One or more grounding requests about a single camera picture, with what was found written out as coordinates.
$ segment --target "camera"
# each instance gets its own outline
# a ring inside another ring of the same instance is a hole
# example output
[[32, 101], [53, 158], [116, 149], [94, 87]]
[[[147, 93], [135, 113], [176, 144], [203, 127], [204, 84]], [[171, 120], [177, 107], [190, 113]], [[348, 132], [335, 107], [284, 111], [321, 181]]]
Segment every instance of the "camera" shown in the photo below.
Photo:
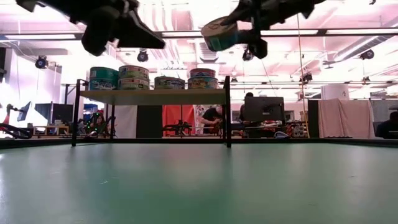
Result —
[[146, 62], [148, 61], [148, 54], [147, 54], [147, 50], [146, 49], [140, 49], [138, 56], [137, 56], [137, 60], [139, 62]]
[[49, 67], [49, 61], [47, 60], [47, 56], [39, 56], [35, 63], [36, 68], [38, 69], [46, 69]]
[[246, 48], [246, 49], [244, 50], [244, 52], [243, 52], [242, 59], [243, 59], [245, 62], [247, 62], [247, 61], [252, 60], [253, 57], [254, 57], [254, 55], [251, 53], [251, 51], [250, 51], [248, 48]]
[[361, 54], [359, 55], [359, 58], [362, 59], [362, 60], [365, 60], [365, 59], [372, 59], [373, 57], [374, 57], [374, 52], [373, 52], [373, 50], [367, 50], [367, 51], [365, 51], [365, 52], [363, 52], [363, 53], [361, 53]]

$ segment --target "red curtain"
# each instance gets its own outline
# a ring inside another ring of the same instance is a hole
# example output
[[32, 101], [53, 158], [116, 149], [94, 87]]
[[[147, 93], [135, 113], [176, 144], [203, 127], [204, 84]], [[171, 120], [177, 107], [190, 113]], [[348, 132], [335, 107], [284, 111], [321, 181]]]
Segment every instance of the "red curtain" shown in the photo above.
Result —
[[[177, 124], [181, 119], [181, 105], [163, 105], [162, 112], [162, 121], [163, 127], [168, 124]], [[186, 121], [188, 124], [191, 124], [192, 127], [195, 127], [195, 116], [193, 112], [192, 105], [182, 105], [182, 121]], [[195, 134], [195, 128], [191, 130], [192, 134]], [[163, 135], [166, 134], [175, 134], [172, 131], [164, 131]]]

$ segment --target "stacked cans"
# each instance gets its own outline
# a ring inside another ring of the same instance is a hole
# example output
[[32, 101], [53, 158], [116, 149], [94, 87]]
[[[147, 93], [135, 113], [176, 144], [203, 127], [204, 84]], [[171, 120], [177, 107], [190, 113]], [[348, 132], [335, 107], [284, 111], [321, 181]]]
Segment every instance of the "stacked cans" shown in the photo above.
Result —
[[155, 90], [183, 90], [185, 81], [181, 78], [156, 77]]
[[119, 90], [149, 90], [149, 70], [126, 65], [119, 68]]
[[195, 68], [190, 71], [190, 78], [188, 79], [188, 89], [217, 89], [218, 80], [216, 71], [209, 68]]
[[118, 73], [112, 68], [92, 67], [89, 90], [116, 90], [118, 88]]

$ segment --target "computer monitor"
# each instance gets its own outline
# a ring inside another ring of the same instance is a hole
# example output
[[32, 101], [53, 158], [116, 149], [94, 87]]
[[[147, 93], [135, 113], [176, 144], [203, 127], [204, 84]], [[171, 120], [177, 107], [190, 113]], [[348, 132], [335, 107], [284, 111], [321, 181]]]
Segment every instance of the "computer monitor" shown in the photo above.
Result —
[[20, 109], [17, 121], [25, 121], [27, 111], [29, 111], [29, 108], [30, 108], [30, 104], [31, 104], [31, 102], [29, 102], [28, 104], [26, 104], [24, 107], [22, 107]]
[[246, 97], [243, 115], [247, 121], [285, 121], [283, 97]]

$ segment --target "person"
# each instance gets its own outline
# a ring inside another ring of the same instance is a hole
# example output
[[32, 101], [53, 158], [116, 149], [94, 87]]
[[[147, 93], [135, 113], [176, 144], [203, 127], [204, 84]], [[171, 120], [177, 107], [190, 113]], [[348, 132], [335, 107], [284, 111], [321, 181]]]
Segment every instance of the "person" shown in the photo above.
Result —
[[379, 124], [376, 128], [376, 137], [384, 139], [397, 139], [398, 133], [391, 133], [391, 131], [398, 131], [398, 111], [390, 114], [390, 119]]
[[[253, 93], [249, 92], [249, 93], [246, 94], [245, 98], [246, 98], [246, 97], [254, 97], [254, 95], [253, 95]], [[241, 111], [240, 111], [239, 119], [241, 120], [241, 122], [243, 123], [243, 125], [249, 125], [249, 124], [250, 124], [250, 121], [247, 121], [247, 120], [244, 119], [243, 113], [244, 113], [244, 104], [241, 106]]]
[[223, 107], [217, 105], [216, 107], [209, 108], [201, 117], [200, 122], [204, 124], [203, 134], [210, 134], [209, 127], [220, 123], [223, 120]]

